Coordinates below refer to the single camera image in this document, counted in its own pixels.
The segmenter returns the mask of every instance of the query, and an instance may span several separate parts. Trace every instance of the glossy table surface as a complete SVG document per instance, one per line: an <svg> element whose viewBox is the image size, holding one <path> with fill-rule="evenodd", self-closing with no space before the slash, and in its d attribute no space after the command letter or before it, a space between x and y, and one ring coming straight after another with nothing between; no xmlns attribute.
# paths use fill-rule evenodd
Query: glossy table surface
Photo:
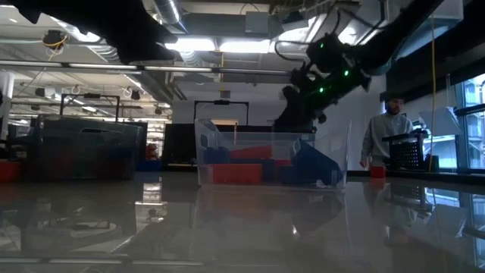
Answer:
<svg viewBox="0 0 485 273"><path fill-rule="evenodd" d="M0 272L481 271L485 187L349 180L339 193L198 188L184 173L2 184Z"/></svg>

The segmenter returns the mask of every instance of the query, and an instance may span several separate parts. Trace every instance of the dark hair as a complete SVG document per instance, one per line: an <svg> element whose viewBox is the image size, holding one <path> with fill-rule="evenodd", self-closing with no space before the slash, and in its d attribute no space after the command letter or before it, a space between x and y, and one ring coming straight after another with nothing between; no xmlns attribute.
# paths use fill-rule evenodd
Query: dark hair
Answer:
<svg viewBox="0 0 485 273"><path fill-rule="evenodd" d="M390 102L393 99L402 99L404 100L404 96L402 94L389 94L385 97L385 102Z"/></svg>

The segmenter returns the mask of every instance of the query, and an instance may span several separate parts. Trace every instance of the transparent storage container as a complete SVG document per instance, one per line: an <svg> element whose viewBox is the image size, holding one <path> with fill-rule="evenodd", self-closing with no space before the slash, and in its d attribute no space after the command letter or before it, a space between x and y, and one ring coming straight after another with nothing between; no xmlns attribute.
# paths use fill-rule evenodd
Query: transparent storage container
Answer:
<svg viewBox="0 0 485 273"><path fill-rule="evenodd" d="M345 188L350 124L315 133L221 133L196 120L199 184Z"/></svg>

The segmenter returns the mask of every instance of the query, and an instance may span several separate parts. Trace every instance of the red block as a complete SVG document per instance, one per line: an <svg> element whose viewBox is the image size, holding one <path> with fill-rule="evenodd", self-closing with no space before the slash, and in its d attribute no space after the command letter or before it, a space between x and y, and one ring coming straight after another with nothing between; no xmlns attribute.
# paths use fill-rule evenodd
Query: red block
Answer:
<svg viewBox="0 0 485 273"><path fill-rule="evenodd" d="M385 167L371 167L371 177L372 178L385 178L386 168Z"/></svg>
<svg viewBox="0 0 485 273"><path fill-rule="evenodd" d="M274 166L276 168L283 167L283 166L291 166L291 165L292 165L291 160L280 160L280 159L278 159L278 160L274 161Z"/></svg>
<svg viewBox="0 0 485 273"><path fill-rule="evenodd" d="M231 158L270 159L273 157L271 145L230 151Z"/></svg>
<svg viewBox="0 0 485 273"><path fill-rule="evenodd" d="M212 176L215 184L259 185L263 178L261 164L214 164Z"/></svg>
<svg viewBox="0 0 485 273"><path fill-rule="evenodd" d="M20 175L20 162L0 162L0 183L15 182Z"/></svg>

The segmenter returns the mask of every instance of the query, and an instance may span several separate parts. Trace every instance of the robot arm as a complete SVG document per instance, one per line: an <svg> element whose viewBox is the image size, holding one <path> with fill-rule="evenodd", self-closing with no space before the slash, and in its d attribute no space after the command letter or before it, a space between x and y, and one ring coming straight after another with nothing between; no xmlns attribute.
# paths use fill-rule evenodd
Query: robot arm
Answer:
<svg viewBox="0 0 485 273"><path fill-rule="evenodd" d="M291 130L295 124L308 124L316 118L323 123L325 108L338 103L358 86L368 91L371 75L385 74L390 69L407 38L443 1L414 0L365 45L342 44L335 33L327 33L310 43L306 50L310 63L294 70L291 76L291 83L299 89L297 99L294 94L297 92L289 92L292 87L287 86L284 93L287 107L275 121L275 127ZM327 76L310 71L313 65Z"/></svg>

